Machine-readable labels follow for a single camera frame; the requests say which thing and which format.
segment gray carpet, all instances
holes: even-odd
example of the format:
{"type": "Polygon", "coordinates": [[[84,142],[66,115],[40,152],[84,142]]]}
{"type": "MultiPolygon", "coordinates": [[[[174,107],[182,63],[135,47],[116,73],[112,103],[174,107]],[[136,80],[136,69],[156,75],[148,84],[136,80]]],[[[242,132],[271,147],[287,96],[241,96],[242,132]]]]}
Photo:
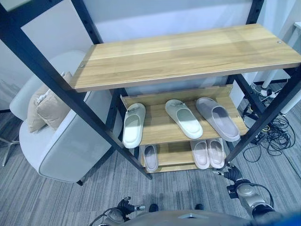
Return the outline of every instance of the gray carpet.
{"type": "MultiPolygon", "coordinates": [[[[263,151],[256,163],[247,162],[242,154],[233,161],[245,178],[271,191],[275,209],[281,213],[301,208],[300,112],[298,103],[287,115],[297,141],[285,155],[272,157],[263,151]]],[[[1,137],[15,138],[19,125],[11,113],[0,114],[1,137]]],[[[255,159],[257,155],[258,149],[254,149],[248,157],[255,159]]],[[[4,147],[0,148],[0,161],[3,156],[4,147]]],[[[80,187],[39,176],[17,145],[7,165],[0,167],[0,225],[85,226],[125,196],[132,197],[132,204],[157,203],[160,210],[193,209],[202,203],[205,210],[249,218],[239,201],[229,198],[229,184],[211,169],[157,173],[148,180],[115,152],[107,161],[97,163],[80,187]]],[[[267,192],[259,192],[269,200],[267,192]]]]}

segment wooden shelf board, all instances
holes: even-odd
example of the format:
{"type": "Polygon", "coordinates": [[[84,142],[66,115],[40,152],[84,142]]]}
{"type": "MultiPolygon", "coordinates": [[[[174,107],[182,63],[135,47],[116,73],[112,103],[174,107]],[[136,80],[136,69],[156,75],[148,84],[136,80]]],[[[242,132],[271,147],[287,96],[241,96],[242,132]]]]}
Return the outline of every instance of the wooden shelf board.
{"type": "Polygon", "coordinates": [[[259,24],[93,45],[78,92],[297,67],[301,56],[259,24]]]}
{"type": "Polygon", "coordinates": [[[158,169],[154,173],[163,173],[163,172],[172,172],[172,171],[181,171],[181,170],[198,170],[199,168],[193,164],[186,165],[177,165],[177,166],[162,166],[158,167],[158,169]]]}
{"type": "MultiPolygon", "coordinates": [[[[160,167],[179,164],[194,164],[189,142],[157,145],[157,154],[160,167]]],[[[145,167],[145,162],[142,157],[140,157],[140,162],[145,167]]]]}
{"type": "MultiPolygon", "coordinates": [[[[226,108],[229,116],[237,125],[240,134],[244,135],[248,129],[245,126],[240,114],[231,101],[230,97],[213,98],[216,102],[226,108]]],[[[200,139],[220,137],[213,127],[200,115],[195,106],[195,101],[185,101],[203,128],[203,135],[200,139]]],[[[178,125],[169,117],[165,111],[165,104],[145,106],[146,115],[143,126],[143,136],[140,145],[162,144],[191,139],[184,135],[178,125]]]]}

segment pillow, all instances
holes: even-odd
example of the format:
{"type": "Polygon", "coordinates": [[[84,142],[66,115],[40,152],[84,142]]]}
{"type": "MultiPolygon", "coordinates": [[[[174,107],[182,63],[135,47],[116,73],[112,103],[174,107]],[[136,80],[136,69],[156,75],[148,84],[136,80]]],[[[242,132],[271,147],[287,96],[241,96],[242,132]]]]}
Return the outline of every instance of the pillow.
{"type": "MultiPolygon", "coordinates": [[[[65,74],[64,79],[66,82],[70,82],[72,75],[70,72],[65,74]]],[[[37,106],[38,116],[51,128],[57,129],[61,122],[64,120],[70,107],[64,103],[53,91],[38,104],[37,106]]]]}
{"type": "Polygon", "coordinates": [[[46,125],[44,120],[42,120],[41,117],[39,117],[39,115],[37,114],[36,106],[39,97],[41,95],[44,95],[48,90],[49,88],[45,84],[43,84],[30,98],[27,109],[27,125],[30,133],[39,130],[44,125],[46,125]]]}

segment metal stand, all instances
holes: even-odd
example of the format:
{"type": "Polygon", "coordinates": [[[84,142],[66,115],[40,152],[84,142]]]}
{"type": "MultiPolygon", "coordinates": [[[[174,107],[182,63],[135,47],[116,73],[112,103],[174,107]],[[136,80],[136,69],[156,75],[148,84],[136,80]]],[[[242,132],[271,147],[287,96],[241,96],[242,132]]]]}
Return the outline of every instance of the metal stand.
{"type": "Polygon", "coordinates": [[[3,138],[0,138],[0,141],[8,144],[8,148],[7,148],[6,152],[5,152],[4,159],[3,159],[3,162],[2,162],[2,166],[5,166],[5,164],[6,164],[7,160],[8,160],[9,153],[11,151],[11,146],[12,145],[18,145],[20,142],[17,141],[17,140],[8,141],[8,140],[3,139],[3,138]]]}

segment slipper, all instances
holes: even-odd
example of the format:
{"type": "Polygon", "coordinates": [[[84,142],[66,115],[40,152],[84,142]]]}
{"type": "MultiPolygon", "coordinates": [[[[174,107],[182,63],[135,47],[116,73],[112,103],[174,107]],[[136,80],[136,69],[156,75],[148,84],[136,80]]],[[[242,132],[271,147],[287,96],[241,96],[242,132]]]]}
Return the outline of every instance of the slipper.
{"type": "Polygon", "coordinates": [[[198,139],[203,135],[203,129],[198,120],[182,101],[176,99],[167,101],[165,110],[190,139],[198,139]]]}
{"type": "Polygon", "coordinates": [[[158,169],[158,155],[156,146],[142,145],[140,146],[140,153],[144,158],[146,170],[150,173],[155,172],[158,169]]]}
{"type": "Polygon", "coordinates": [[[129,106],[125,118],[123,129],[123,144],[126,148],[137,147],[142,139],[143,124],[145,118],[145,107],[136,103],[129,106]]]}
{"type": "Polygon", "coordinates": [[[210,165],[214,168],[220,169],[225,164],[225,152],[221,138],[208,139],[207,148],[209,154],[210,165]]]}
{"type": "Polygon", "coordinates": [[[202,97],[197,100],[196,107],[221,138],[230,142],[240,138],[238,127],[223,106],[210,98],[202,97]]]}
{"type": "Polygon", "coordinates": [[[202,170],[207,169],[210,165],[210,161],[206,141],[192,140],[190,141],[190,146],[196,166],[202,170]]]}

